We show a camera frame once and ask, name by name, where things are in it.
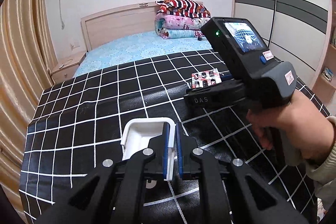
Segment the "folded blanket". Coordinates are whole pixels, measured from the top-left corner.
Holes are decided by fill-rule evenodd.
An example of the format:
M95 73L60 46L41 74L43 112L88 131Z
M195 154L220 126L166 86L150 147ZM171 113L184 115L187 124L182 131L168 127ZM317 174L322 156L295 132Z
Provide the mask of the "folded blanket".
M155 20L155 31L163 39L194 38L204 36L201 31L196 30L167 29L162 27L164 22L165 20L163 18Z
M168 29L186 29L186 30L199 30L206 24L210 18L190 18L190 17L180 17L167 15L165 13L159 13L156 15L155 20L163 19L162 27Z
M180 17L210 17L210 12L204 5L191 0L162 0L156 1L160 5L159 13Z

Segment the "white grid line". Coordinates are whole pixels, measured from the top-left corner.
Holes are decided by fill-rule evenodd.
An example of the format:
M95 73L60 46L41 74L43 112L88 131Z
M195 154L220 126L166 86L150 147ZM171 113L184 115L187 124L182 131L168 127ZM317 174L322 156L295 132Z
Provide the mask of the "white grid line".
M212 120L212 118L210 117L210 115L208 114L208 112L205 110L205 108L203 108L203 110L205 111L205 114L208 116L208 118L210 119L211 123L214 125L214 127L216 128L216 130L218 131L218 133L220 134L220 136L222 137L222 139L224 140L224 142L226 143L226 145L229 147L229 149L231 150L233 156L235 158L237 158L236 153L233 151L233 149L231 148L231 146L229 145L229 143L227 142L226 138L224 139L223 134L221 133L221 131L219 130L219 128L217 127L217 125L215 124L215 122Z
M307 184L306 184L306 182L305 182L305 180L304 180L304 177L302 177L302 175L301 175L301 172L300 172L300 170L298 169L298 167L296 166L296 170L299 172L299 174L300 174L300 176L301 176L301 178L303 179L303 183L305 184L305 186L306 186L306 189L307 189L307 191L308 191L308 193L309 193L309 195L311 196L311 194L310 194L310 191L309 191L309 188L308 188L308 186L307 186Z
M183 80L179 80L179 81L176 81L176 82L172 82L172 83L169 83L169 84L166 84L166 85L175 84L175 83L179 83L179 82L183 82ZM141 91L145 91L145 90L149 90L149 89L153 89L153 88L158 88L158 87L161 87L161 85L159 85L159 86L154 86L154 87L150 87L150 88L146 88L146 89L142 89ZM131 92L124 93L124 94L120 94L119 96L129 95L129 94L137 93L137 92L139 92L139 90L131 91ZM66 96L66 97L63 97L62 99L71 97L72 95L74 95L74 94L71 94L71 95L68 95L68 96ZM109 99L113 99L113 98L117 98L117 97L118 97L118 96L115 95L115 96L111 96L111 97L107 97L107 98L99 99L98 101L105 101L105 100L109 100ZM85 104L85 103L95 103L96 101L97 101L97 100L79 102L78 104L76 104L76 105L74 105L74 106L71 106L71 107L67 107L67 108L65 108L64 110L68 110L68 109L77 107L78 105ZM43 118L43 117L49 117L49 116L51 116L51 115L58 114L59 112L61 112L61 111L59 110L59 111L54 112L54 113L46 114L46 115L40 116L40 117L38 117L38 118L35 118L34 120L36 120L36 119L40 119L40 118Z
M61 148L56 148L56 149L44 149L44 150L37 149L37 150L25 151L25 153L70 150L72 148L75 149L75 148L81 148L81 147L87 147L87 146L102 145L104 143L118 142L120 140L121 140L121 138L113 139L113 140L107 140L107 141L101 141L101 142L96 142L96 143L87 143L85 145L75 145L75 146L69 146L69 147L61 147Z
M178 101L178 100L182 100L183 97L181 98L177 98L177 99L173 99L171 100L172 102L174 101ZM154 105L151 105L151 106L148 106L146 108L150 108L150 107L156 107L156 106L159 106L159 105L164 105L166 103L169 103L170 101L166 101L166 102L162 102L162 103L158 103L158 104L154 104ZM96 120L101 120L101 119L105 119L105 118L109 118L109 117L113 117L113 116L117 116L118 114L122 115L122 114L126 114L126 113L130 113L130 112L135 112L135 111L139 111L139 110L142 110L143 107L140 107L140 108L136 108L136 109L133 109L133 110L130 110L130 111L125 111L125 112L121 112L121 113L115 113L115 114L111 114L111 115L107 115L107 116L102 116L102 117L97 117ZM56 130L58 128L65 128L65 127L69 127L69 126L73 126L75 124L81 124L83 122L89 122L89 121L94 121L95 119L92 118L92 119L87 119L87 120L83 120L83 121L79 121L79 122L74 122L73 124L68 124L68 125L64 125L64 126L59 126L59 127L56 127L56 128L49 128L49 129L46 129L45 131L51 131L51 130ZM40 133L40 132L44 132L44 130L40 130L40 131L36 131L36 132L31 132L31 133L27 133L27 135L31 135L31 134L35 134L35 133Z
M174 101L174 100L171 100L171 99L170 99L170 95L169 95L169 93L168 93L168 91L167 91L167 88L163 85L162 79L161 79L161 77L160 77L160 75L159 75L157 69L155 68L154 64L153 64L153 67L154 67L154 70L155 70L155 72L156 72L156 74L157 74L157 76L158 76L158 78L159 78L159 80L160 80L160 82L161 82L161 85L162 85L163 88L165 89L165 92L166 92L166 94L167 94L167 97L168 97L168 99L169 99L169 102L170 102L171 106L173 107L173 110L174 110L174 112L175 112L175 114L176 114L176 116L177 116L177 119L179 120L179 122L180 122L181 125L182 125L182 128L183 128L183 130L184 130L184 133L185 133L187 136L189 136L188 133L187 133L187 130L184 128L184 125L182 124L181 118L180 118L179 114L177 113L176 108L175 108L175 106L174 106L174 104L173 104L173 101Z
M30 216L30 218L33 218L34 220L36 220L35 217L31 216L29 213L27 213L26 211L23 211L26 215Z
M307 174L305 174L303 177L302 177L302 180L300 181L299 185L295 188L294 192L291 194L291 196L289 197L289 199L287 199L287 202L294 196L294 194L296 193L296 191L299 189L300 185L302 184L304 178L307 176Z
M71 175L60 175L60 174L46 174L46 173L38 173L33 171L24 171L21 170L22 173L26 174L34 174L34 175L40 175L45 177L58 177L58 178L69 178L69 177L85 177L87 174L71 174Z
M119 120L119 130L120 130L120 139L123 137L123 131L122 131L122 127L121 127L121 118L120 118L120 104L119 104L119 97L120 97L120 91L119 91L119 65L117 65L117 82L118 82L118 95L117 95L117 106L118 106L118 120ZM123 155L125 153L125 148L122 145L121 146Z
M206 63L208 63L205 59L204 59L204 57L202 57L202 55L198 52L198 51L196 51L200 56L201 56L201 58L206 62Z
M48 124L48 118L46 119L46 121L45 121L45 127L46 127L46 129L47 129L47 124ZM43 134L43 140L42 140L42 144L41 144L41 150L43 149L43 143L44 143L44 139L45 139L45 134L46 134L46 131L44 132L44 134ZM38 174L37 174L37 183L36 183L36 196L38 196L38 185L39 185L39 181L40 181L40 165L41 165L41 156L42 156L42 152L40 152L40 158L39 158L39 167L38 167ZM40 215L42 214L42 212L41 212L41 207L40 207L40 204L39 204L39 202L38 202L38 200L36 200L36 202L37 202L37 205L38 205L38 207L39 207L39 210L40 210Z
M46 128L47 128L47 121L45 121L45 127L44 127L44 129L46 129ZM34 140L35 140L35 134L34 134L34 137L33 137L33 142L31 143L31 150L33 149ZM29 160L28 160L28 171L29 171L29 165L30 165L30 158L31 158L31 154L29 155ZM29 174L27 174L26 192L27 192L28 179L29 179ZM31 215L31 212L30 212L30 204L29 204L29 200L28 200L28 197L27 197L27 193L26 193L26 199L27 199L27 203L28 203L28 211L29 211L29 215ZM40 205L39 205L38 201L36 201L36 202L37 202L37 205L38 205L39 210L40 210L40 213L41 213Z
M253 138L253 135L251 134L250 130L248 129L248 126L245 126L245 125L244 125L243 121L238 117L238 115L233 111L232 108L230 108L230 109L231 109L232 112L235 114L235 116L238 118L238 120L242 123L242 125L244 126L244 128L246 128L246 130L249 132L250 136L252 137L253 141L254 141L255 144L258 146L258 148L259 148L260 150L262 150L262 148L259 146L259 144L257 143L257 141ZM273 168L273 170L274 170L274 172L275 172L275 174L276 174L276 177L279 177L279 180L281 181L282 186L285 188L286 193L287 193L288 196L290 197L290 194L289 194L289 192L288 192L288 190L287 190L287 187L285 186L283 180L282 180L281 177L279 176L279 174L278 174L277 170L275 169L274 165L272 164L272 162L271 162L271 161L269 160L269 158L265 155L264 151L262 151L261 154L263 154L263 155L265 156L266 160L270 163L271 167ZM289 198L289 200L291 201L293 207L295 208L294 202L292 201L291 197Z
M175 69L172 69L172 70L165 70L165 71L162 71L162 72L159 72L159 73L172 72L172 71L174 71L174 70L187 69L187 68L192 68L192 66L181 67L181 68L178 68L178 69L175 68ZM127 81L127 80L133 80L133 79L142 78L142 77L145 77L145 76L151 76L151 75L156 75L156 73L152 73L152 74L148 74L148 75L141 75L141 76L139 76L139 77L127 78L127 79L119 80L119 82L125 82L125 81ZM80 93L83 92L83 91L92 90L92 89L97 89L97 88L99 88L99 87L109 86L109 85L112 85L112 84L116 84L117 82L118 82L118 80L115 81L115 82L110 82L110 83L107 83L107 84L104 84L104 85L99 85L99 86L96 86L96 87L90 87L90 88L86 88L86 89L85 89L85 85L84 85L82 91L75 92L75 93L72 93L72 94L71 94L71 92L69 92L69 94L68 94L67 96L60 97L60 98L57 97L55 100L51 100L51 101L49 101L49 102L48 102L48 100L47 100L44 104L40 104L40 105L38 105L38 107L42 107L42 106L47 105L47 104L49 104L49 103L52 103L52 102L54 102L54 101L58 101L58 100L61 100L61 99L65 99L65 98L67 98L67 97L69 97L69 96L73 96L73 95L76 95L76 94L80 94Z
M41 200L41 201L44 201L44 202L47 202L47 203L50 203L50 204L55 204L54 202L51 202L51 201L46 200L46 199L44 199L44 198L40 198L40 197L37 197L37 196L35 196L35 195L29 194L29 193L27 193L27 192L25 192L25 191L23 191L23 190L21 190L21 189L19 189L19 192L24 193L25 195L28 195L28 196L30 196L30 197L32 197L32 198L36 198L36 199L38 199L38 200Z
M280 172L268 183L269 185L271 185L280 175L281 173L286 169L288 165L285 165L281 170Z
M99 88L98 88L98 94L97 94L97 102L96 102L96 105L94 106L94 132L93 132L93 165L94 165L94 168L96 168L97 105L98 105L98 100L99 100L99 95L100 95L102 73L103 73L103 69L101 70L101 73L100 73Z
M307 204L304 206L304 208L302 209L301 213L303 213L303 211L306 209L306 207L308 206L310 200L313 201L313 195L315 194L315 190L314 192L311 194L310 199L308 200Z
M221 61L216 55L215 55L215 53L217 53L217 52L209 52L209 53L204 53L204 54L194 54L194 55L188 55L188 56L199 56L199 55L207 55L207 54L214 54L214 56L219 60L219 61L217 61L217 62L212 62L212 63L206 63L206 64L204 64L204 65L207 65L207 64L213 64L213 63L219 63L219 62L223 62L223 61ZM169 58L168 56L167 56L167 58L169 59L169 60L173 60L173 59L181 59L181 58L184 58L184 57L187 57L187 56L178 56L178 57L173 57L173 58ZM147 63L143 63L143 64L136 64L136 66L142 66L142 65L146 65L146 64L151 64L151 63L156 63L156 62L161 62L161 61L165 61L165 60L157 60L157 61L152 61L152 62L147 62ZM119 69L119 70L124 70L124 69L128 69L128 68L131 68L131 67L134 67L134 65L132 65L132 66L128 66L128 67L125 67L125 68L122 68L122 69ZM118 69L116 69L116 70L109 70L108 72L103 72L102 74L108 74L108 73L111 73L111 72L115 72L115 71L117 71ZM98 75L95 75L95 76L91 76L91 77L88 77L88 79L91 79L91 78L94 78L94 77L97 77ZM83 82L83 81L85 81L85 79L83 79L83 80L80 80L80 81L78 81L78 82L73 82L72 84L77 84L77 83L80 83L80 82ZM47 94L47 93L50 93L50 92L53 92L53 91L55 91L55 90L58 90L58 89L60 89L60 88L57 88L57 89L54 89L54 90L50 90L50 91L47 91L47 92L44 92L43 91L43 93L42 93L42 95L44 95L44 94Z
M266 149L262 149L260 150L258 153L256 153L256 155L254 155L252 158L248 159L245 163L248 164L251 160L255 159L256 157L258 157L261 153L263 153Z
M192 190L189 190L187 192L184 192L182 194L178 194L175 196L175 198L180 198L180 197L184 197L186 195L189 195L191 193L195 193L199 191L199 187L196 187L195 189L192 189ZM171 196L169 198L163 198L163 199L159 199L157 201L152 201L152 202L147 202L147 203L144 203L143 206L151 206L151 205L155 205L155 204L159 204L159 203L163 203L163 202L166 202L166 201L170 201L170 200L173 200L174 198Z
M252 159L254 159L254 158L255 158L255 155L254 155L252 158L250 158L249 160L247 160L247 162L250 162L250 161L251 161ZM222 184L223 184L223 188L224 188L225 193L226 193L226 187L225 187L225 184L224 184L224 181L223 181L223 180L222 180ZM192 190L189 190L189 191L187 191L187 192L178 194L178 195L176 195L175 197L176 197L176 198L180 198L180 197L189 195L189 194L194 193L194 192L197 192L197 191L199 191L199 187L196 187L196 188L194 188L194 189L192 189ZM174 199L173 197L163 198L163 199L159 199L159 200L157 200L157 201L144 203L143 206L151 206L151 205L155 205L155 204L163 203L163 202L166 202L166 201L170 201L170 200L173 200L173 199Z
M143 94L142 94L142 91L141 91L140 80L139 80L139 76L138 76L137 67L135 65L135 61L134 61L134 67L135 67L136 78L138 80L138 85L139 85L139 90L140 90L140 95L141 95L141 100L142 100L143 108L145 110L146 118L148 118L147 108L146 108L145 100L143 99Z
M83 97L84 91L82 91L81 98L79 99L79 102L81 102L82 97ZM74 154L74 141L75 141L75 132L76 132L76 120L77 120L77 113L78 113L79 105L77 106L76 112L75 112L75 124L73 126L73 134L72 134L72 144L71 144L71 161L70 161L70 175L72 174L72 160L73 160L73 154ZM70 186L72 188L72 177L70 176Z
M173 190L173 187L172 187L171 184L170 184L170 181L168 182L168 186L169 186L170 192L171 192L171 194L172 194L172 196L173 196L173 199L174 199L174 201L175 201L175 204L176 204L176 206L177 206L177 209L178 209L178 211L180 212L180 215L181 215L181 217L182 217L182 220L183 220L184 224L187 224L187 221L185 220L185 217L184 217L184 215L183 215L183 212L182 212L182 210L181 210L181 207L180 207L180 205L179 205L179 203L178 203L178 201L177 201L177 199L176 199L176 196L175 196L175 194L174 194L174 190Z
M226 136L224 136L224 137L222 137L222 138L220 138L220 139L218 139L218 140L216 140L216 141L213 141L212 143L209 143L209 144L207 144L207 145L203 145L203 146L201 146L200 148L201 148L201 149L205 149L205 148L207 148L207 147L210 147L211 145L214 145L214 144L216 144L216 143L218 143L218 142L220 142L220 141L226 140L227 138L229 138L229 137L235 135L235 134L238 133L238 132L241 132L241 131L244 130L244 129L245 129L245 128L242 127L242 128L240 128L240 129L236 130L235 132L232 132L232 133L230 133L230 134L228 134L228 135L226 135Z
M173 107L173 109L174 109L174 111L175 111L175 114L176 114L176 116L177 116L179 122L181 123L182 128L184 129L185 134L188 136L188 133L187 133L186 129L184 128L184 125L182 124L181 118L180 118L179 114L177 113L177 111L176 111L176 109L175 109L175 106L174 106L174 104L173 104L173 102L172 102L172 100L171 100L171 98L170 98L170 96L169 96L169 93L168 93L168 91L167 91L167 88L163 85L162 79L161 79L161 77L160 77L160 75L159 75L157 69L155 68L154 63L153 63L153 67L154 67L155 72L157 73L157 76L158 76L158 78L159 78L159 80L160 80L162 86L164 87L164 89L165 89L165 91L166 91L166 94L167 94L167 97L168 97L168 99L169 99L169 101L170 101L170 104L171 104L171 106ZM176 200L176 197L175 197L175 194L174 194L174 190L173 190L173 188L172 188L170 182L168 182L168 185L169 185L169 189L170 189L170 191L171 191L171 194L173 195L173 198L174 198L174 201L175 201L176 206L177 206L177 208L178 208L178 211L179 211L179 213L180 213L180 215L181 215L181 217L182 217L182 220L183 220L184 224L187 224L187 221L185 220L185 217L184 217L184 215L183 215L183 212L182 212L182 210L181 210L181 208L180 208L180 205L179 205L178 201Z
M72 91L72 88L73 88L73 86L74 86L74 82L75 82L75 80L76 80L76 77L75 77L74 80L73 80L72 86L71 86L71 88L70 88L70 92ZM61 114L60 114L59 117L58 117L58 129L57 129L57 135L56 135L56 140L55 140L54 155L53 155L53 159L52 159L52 175L54 174L55 154L56 154L56 146L57 146L57 140L58 140L59 128L60 128L60 123L61 123L61 115L63 114L63 112L64 112L64 108L65 108L65 106L66 106L67 103L68 103L68 99L69 99L69 97L67 98L66 103L65 103L65 105L64 105L64 107L63 107L63 110L62 110ZM50 193L50 196L51 196L51 202L53 202L53 185L54 185L54 177L52 176L52 178L51 178L51 188L50 188L50 191L51 191L51 193Z
M299 91L302 91L302 89L305 87L306 85L303 85L300 89L299 89Z
M33 137L33 141L31 143L31 150L33 149L33 144L34 144L34 140L35 140L35 135ZM31 154L29 154L29 159L28 159L28 170L29 170L29 165L30 165L30 157L31 157ZM26 181L26 192L27 192L27 185L28 185L28 179L29 179L29 174L27 174L27 181ZM29 211L29 215L31 215L31 212L30 212L30 204L29 204L29 200L28 200L28 197L27 197L27 193L26 193L26 199L27 199L27 203L28 203L28 211Z
M223 109L226 109L226 108L229 108L229 107L232 107L232 106L222 107L222 108L217 109L217 110L215 110L215 111L211 111L211 112L209 112L208 114L203 114L203 115L200 115L200 116L197 116L197 117L194 117L194 118L185 120L185 121L183 121L182 123L185 124L186 122L191 122L191 121L197 120L197 119L199 119L199 118L206 117L206 116L208 116L208 115L211 115L211 114L213 114L213 113L222 111Z

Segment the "black grid tablecloth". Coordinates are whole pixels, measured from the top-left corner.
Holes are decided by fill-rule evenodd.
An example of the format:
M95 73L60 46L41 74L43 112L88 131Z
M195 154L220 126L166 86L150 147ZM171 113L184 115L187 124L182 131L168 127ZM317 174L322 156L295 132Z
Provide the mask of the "black grid tablecloth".
M169 54L97 70L59 83L41 96L28 126L20 195L29 223L61 200L74 184L105 159L120 161L120 139L128 121L169 117L198 146L216 158L241 158L316 223L314 186L304 166L279 166L275 152L260 148L246 110L241 107L190 112L183 95L194 72L218 68L229 74L213 50ZM330 113L300 80L297 89L327 117ZM174 167L172 182L147 189L142 223L199 223L196 181L182 181Z

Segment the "hand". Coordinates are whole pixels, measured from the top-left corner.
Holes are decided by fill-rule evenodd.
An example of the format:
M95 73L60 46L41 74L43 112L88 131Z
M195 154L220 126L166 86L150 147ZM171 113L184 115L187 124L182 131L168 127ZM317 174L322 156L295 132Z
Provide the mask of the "hand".
M291 144L301 151L304 159L323 163L335 142L334 126L319 112L315 105L300 91L295 90L287 106L248 111L247 120L259 138L263 148L270 150L273 144L264 128L274 127L286 132Z

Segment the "beige sleeve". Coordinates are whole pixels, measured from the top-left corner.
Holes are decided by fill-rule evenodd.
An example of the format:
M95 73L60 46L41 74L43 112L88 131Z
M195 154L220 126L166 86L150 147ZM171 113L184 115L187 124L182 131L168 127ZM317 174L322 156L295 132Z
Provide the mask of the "beige sleeve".
M328 117L336 125L336 117ZM328 210L336 198L336 142L328 158L319 167L306 163L307 176L314 180L315 195L322 199L323 207Z

